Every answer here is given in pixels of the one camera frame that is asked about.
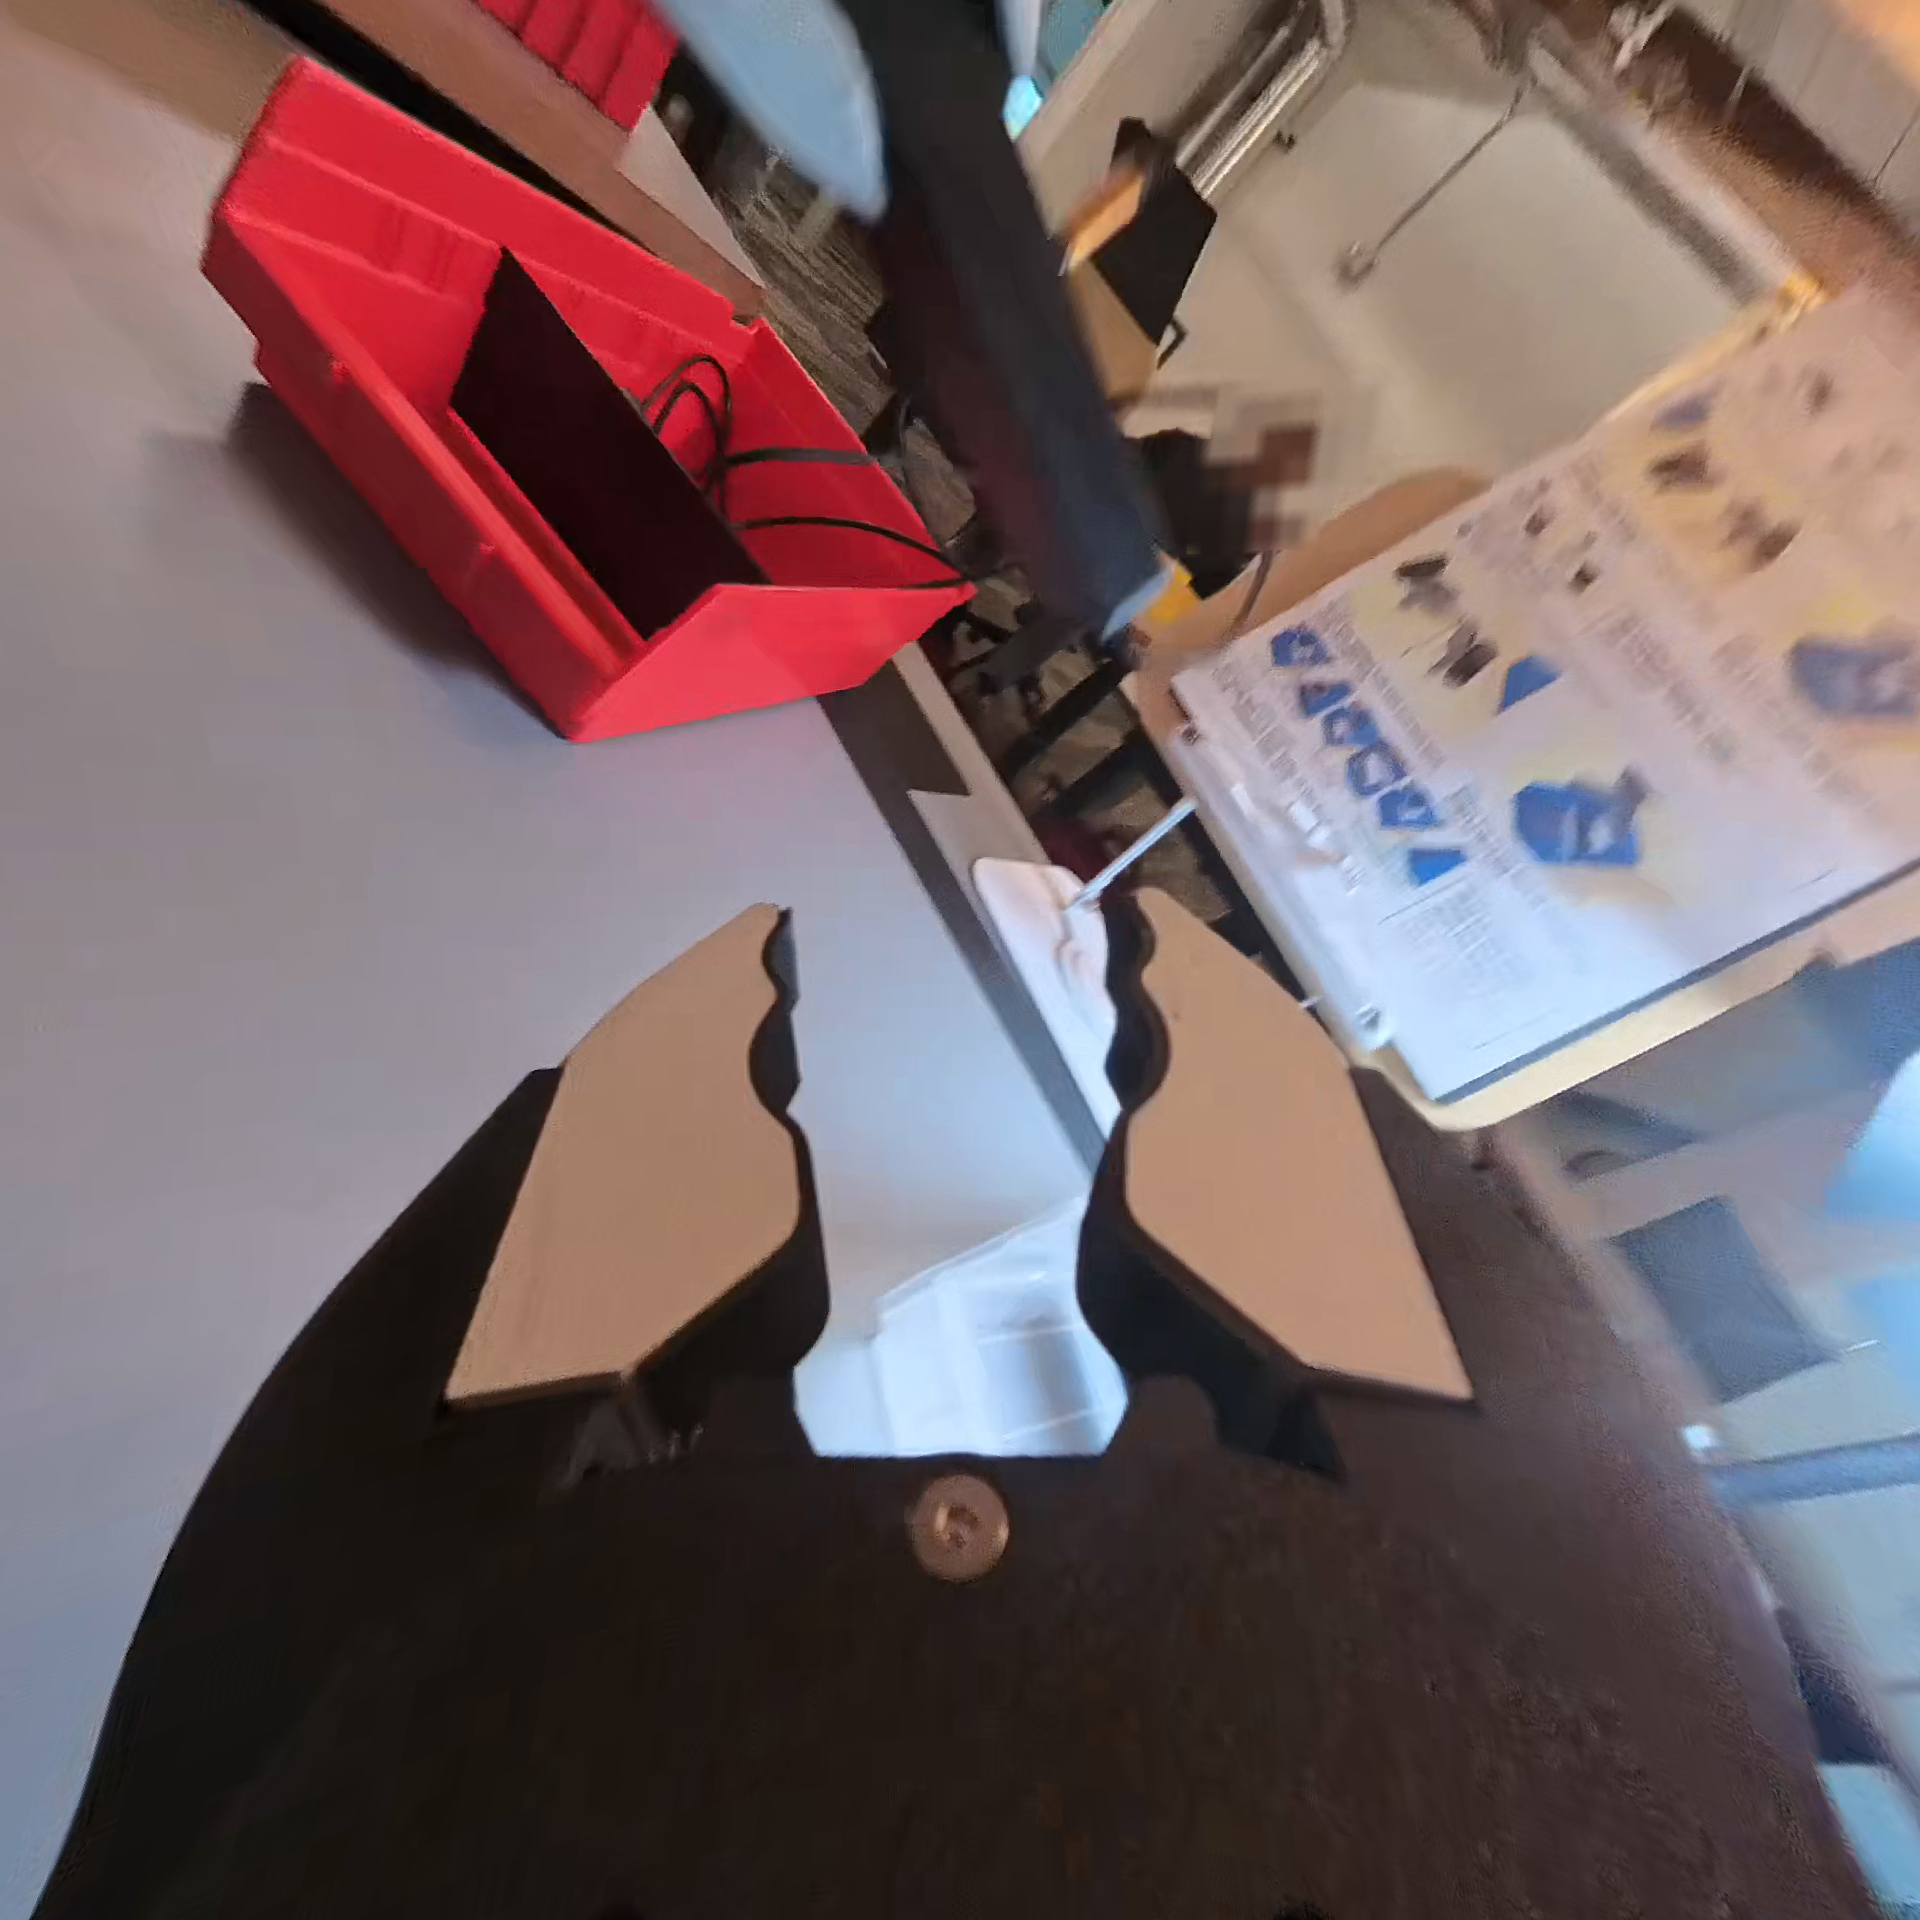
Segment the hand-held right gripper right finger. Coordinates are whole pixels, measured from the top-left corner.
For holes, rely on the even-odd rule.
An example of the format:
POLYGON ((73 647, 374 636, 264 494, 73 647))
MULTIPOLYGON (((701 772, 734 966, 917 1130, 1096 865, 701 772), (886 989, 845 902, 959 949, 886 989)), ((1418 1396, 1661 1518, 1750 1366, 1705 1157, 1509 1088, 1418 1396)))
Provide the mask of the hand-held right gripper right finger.
POLYGON ((1345 1053, 1160 888, 1106 910, 1121 1111, 1078 1304, 1129 1388, 1191 1385, 1219 1442, 1343 1471, 1325 1391, 1472 1408, 1475 1385, 1345 1053))

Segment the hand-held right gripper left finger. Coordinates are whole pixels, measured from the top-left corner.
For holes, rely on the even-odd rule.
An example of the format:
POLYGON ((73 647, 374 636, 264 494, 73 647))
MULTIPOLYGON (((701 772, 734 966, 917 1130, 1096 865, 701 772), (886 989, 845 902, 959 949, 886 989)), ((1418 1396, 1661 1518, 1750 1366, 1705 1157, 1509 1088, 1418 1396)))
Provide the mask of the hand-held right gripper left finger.
POLYGON ((794 1390, 831 1279, 794 921, 754 902, 570 1052, 469 1328, 454 1408, 611 1391, 662 1442, 737 1383, 794 1390))

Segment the clear plastic bin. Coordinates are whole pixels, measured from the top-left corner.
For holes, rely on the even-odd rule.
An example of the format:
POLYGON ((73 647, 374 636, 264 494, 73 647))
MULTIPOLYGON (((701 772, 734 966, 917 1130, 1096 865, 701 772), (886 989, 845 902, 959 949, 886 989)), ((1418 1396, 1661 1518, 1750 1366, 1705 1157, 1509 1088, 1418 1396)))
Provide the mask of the clear plastic bin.
POLYGON ((891 1287, 865 1336, 826 1335, 798 1368, 821 1455, 1096 1455, 1127 1385, 1074 1293, 1073 1198, 891 1287))

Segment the red plastic bin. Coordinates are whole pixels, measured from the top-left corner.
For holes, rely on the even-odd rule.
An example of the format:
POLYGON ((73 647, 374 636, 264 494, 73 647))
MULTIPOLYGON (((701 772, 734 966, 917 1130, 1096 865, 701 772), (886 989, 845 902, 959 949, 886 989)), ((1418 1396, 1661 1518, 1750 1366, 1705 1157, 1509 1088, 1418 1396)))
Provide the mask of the red plastic bin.
POLYGON ((974 592, 766 320, 317 58, 282 70, 248 133, 203 273, 267 385, 570 741, 854 688, 974 592), (451 414, 503 248, 766 588, 714 588, 637 636, 451 414))

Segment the printed sign board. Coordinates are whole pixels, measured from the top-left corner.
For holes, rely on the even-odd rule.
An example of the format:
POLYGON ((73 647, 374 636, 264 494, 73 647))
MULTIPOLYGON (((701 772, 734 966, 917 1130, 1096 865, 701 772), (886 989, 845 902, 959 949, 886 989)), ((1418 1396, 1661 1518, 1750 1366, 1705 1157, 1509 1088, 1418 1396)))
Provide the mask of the printed sign board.
POLYGON ((1915 375, 1911 311, 1815 301, 1163 665, 1360 1065, 1507 1116, 1747 964, 1915 934, 1915 375))

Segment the black bin divider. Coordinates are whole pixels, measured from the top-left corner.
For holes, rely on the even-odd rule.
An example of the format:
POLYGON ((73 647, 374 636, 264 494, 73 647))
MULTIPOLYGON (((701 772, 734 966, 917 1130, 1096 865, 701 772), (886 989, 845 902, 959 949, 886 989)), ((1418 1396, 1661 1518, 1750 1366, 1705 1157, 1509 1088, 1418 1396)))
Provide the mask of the black bin divider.
POLYGON ((637 636, 714 588, 770 582, 514 250, 499 254, 448 409, 637 636))

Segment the red ribbed bin white label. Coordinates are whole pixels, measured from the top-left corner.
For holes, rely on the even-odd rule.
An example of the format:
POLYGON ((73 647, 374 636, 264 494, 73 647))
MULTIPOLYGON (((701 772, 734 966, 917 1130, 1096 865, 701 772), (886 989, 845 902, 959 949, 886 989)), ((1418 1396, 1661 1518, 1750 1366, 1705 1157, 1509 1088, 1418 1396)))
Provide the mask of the red ribbed bin white label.
POLYGON ((583 94, 619 133, 654 105, 682 47, 646 2, 479 2, 521 47, 583 94))

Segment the silver air duct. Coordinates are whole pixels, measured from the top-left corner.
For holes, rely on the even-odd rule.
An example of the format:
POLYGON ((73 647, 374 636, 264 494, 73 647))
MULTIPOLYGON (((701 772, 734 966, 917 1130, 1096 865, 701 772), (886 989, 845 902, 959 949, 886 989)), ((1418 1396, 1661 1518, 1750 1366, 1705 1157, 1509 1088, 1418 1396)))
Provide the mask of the silver air duct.
POLYGON ((1354 2, 1262 2, 1174 119, 1174 159, 1219 207, 1266 150, 1289 150, 1291 122, 1334 77, 1354 34, 1354 2))

